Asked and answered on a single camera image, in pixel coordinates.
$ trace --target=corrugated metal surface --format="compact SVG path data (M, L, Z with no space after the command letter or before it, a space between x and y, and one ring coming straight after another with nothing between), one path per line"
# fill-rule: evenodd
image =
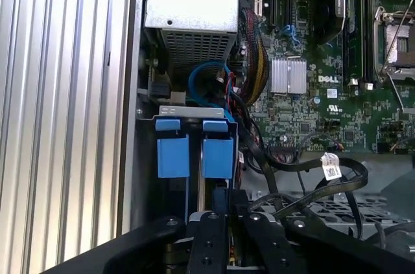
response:
M115 236L129 0L0 0L0 273Z

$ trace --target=white label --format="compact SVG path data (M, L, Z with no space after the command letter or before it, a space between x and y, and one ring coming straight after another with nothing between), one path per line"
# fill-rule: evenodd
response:
M338 84L340 82L338 81L337 76L323 76L323 75L319 75L318 76L318 83L334 83L334 84Z
M327 98L335 98L335 99L337 99L337 89L335 89L335 88L327 88Z
M325 153L321 160L326 180L330 181L342 176L342 172L340 171L340 162L338 161L337 155L333 153Z
M342 113L343 109L340 109L336 104L329 104L327 111L332 113Z
M241 151L238 151L238 157L239 157L239 162L241 164L244 164L245 163L244 154Z

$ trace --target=silver heatsink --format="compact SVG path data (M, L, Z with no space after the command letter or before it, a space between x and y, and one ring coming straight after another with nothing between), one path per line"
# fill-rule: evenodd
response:
M305 94L307 92L307 62L303 59L273 59L270 92L278 94Z
M226 60L238 31L239 0L147 0L145 27L160 30L174 74Z

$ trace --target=heatsink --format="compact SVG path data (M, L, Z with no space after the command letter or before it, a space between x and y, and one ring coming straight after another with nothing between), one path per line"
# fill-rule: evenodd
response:
M307 92L307 62L276 58L271 65L270 92L302 95Z

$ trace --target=blue cable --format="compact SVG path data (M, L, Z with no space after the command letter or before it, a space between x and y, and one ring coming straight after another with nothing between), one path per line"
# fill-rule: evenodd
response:
M293 41L294 45L299 45L301 42L297 39L297 32L296 27L294 25L286 25L282 30L281 33L283 35L289 36Z
M218 104L214 104L212 102L208 102L207 100L203 99L201 96L197 95L196 87L195 87L196 75L201 70L205 69L206 67L217 67L218 65L222 66L224 68L226 74L229 76L229 74L231 73L231 71L229 70L228 66L224 62L205 62L205 63L202 63L201 65L199 65L195 69L193 69L192 73L189 76L189 80L188 80L189 94L190 94L191 98L197 104L199 104L200 106L211 107L211 108L222 108ZM226 108L227 108L227 106L225 106L225 110L224 110L225 117L230 122L235 122L235 120L233 119L231 113Z

